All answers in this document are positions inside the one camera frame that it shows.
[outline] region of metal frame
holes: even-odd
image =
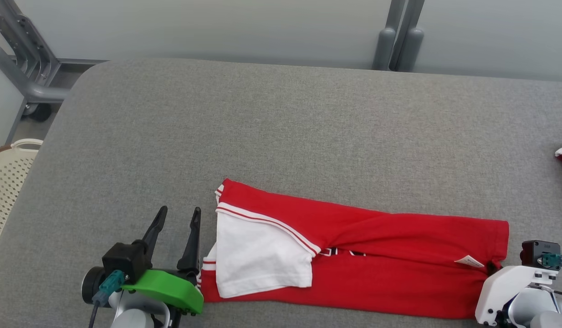
[[[45,87],[30,80],[0,47],[0,69],[30,103],[61,103],[68,89]]]
[[[48,87],[61,64],[13,0],[0,0],[0,33],[16,54],[14,63],[0,48],[0,69],[29,103],[24,114],[39,103],[61,103],[69,90]]]
[[[396,39],[389,64],[392,71],[410,72],[414,68],[424,37],[423,30],[417,28],[423,4],[424,0],[408,0],[400,26],[405,33]]]
[[[96,60],[96,59],[73,59],[73,58],[59,58],[58,62],[61,64],[73,64],[73,65],[98,65],[102,62],[108,62],[108,60]]]
[[[26,110],[26,108],[28,106],[29,106],[28,101],[26,100],[26,98],[24,98],[22,100],[22,104],[20,105],[20,108],[18,110],[18,114],[16,115],[16,119],[14,120],[14,124],[12,125],[12,128],[10,129],[10,133],[8,133],[8,137],[6,139],[6,145],[9,145],[14,140],[14,134],[16,133],[16,128],[18,126],[18,123],[20,122],[20,120],[22,118],[22,114],[24,114],[24,111]]]
[[[392,48],[396,39],[396,32],[400,24],[400,17],[404,10],[404,0],[392,0],[388,10],[387,23],[378,34],[378,43],[374,53],[372,69],[385,71],[391,60]]]

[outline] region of connector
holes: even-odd
[[[561,264],[562,255],[560,254],[553,254],[547,253],[543,254],[540,259],[538,259],[538,263],[540,263],[544,267],[557,267]]]
[[[93,296],[93,304],[97,302],[100,307],[104,307],[111,294],[121,290],[123,284],[125,284],[125,275],[120,270],[114,270],[99,286],[98,292]]]

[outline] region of gray fabric surface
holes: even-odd
[[[175,267],[195,206],[206,255],[214,189],[225,177],[375,210],[507,220],[504,265],[519,264],[522,241],[562,245],[560,146],[562,83],[196,60],[101,64],[62,105],[4,228],[0,327],[85,327],[85,272],[116,241],[141,237],[161,205],[169,213],[154,265]],[[96,327],[111,320],[100,310]],[[208,304],[181,326],[477,324],[260,302]]]

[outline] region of laundry basket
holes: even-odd
[[[22,148],[24,145],[40,146],[42,140],[21,139],[0,147],[0,233],[38,152]]]

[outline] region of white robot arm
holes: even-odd
[[[506,266],[483,284],[475,318],[484,326],[562,328],[562,294],[550,288],[562,263],[545,260],[562,262],[560,246],[547,241],[525,241],[522,247],[520,257],[524,265]]]
[[[109,305],[115,309],[111,328],[155,328],[152,315],[163,316],[162,328],[173,326],[168,306],[142,293],[115,292],[109,297]]]

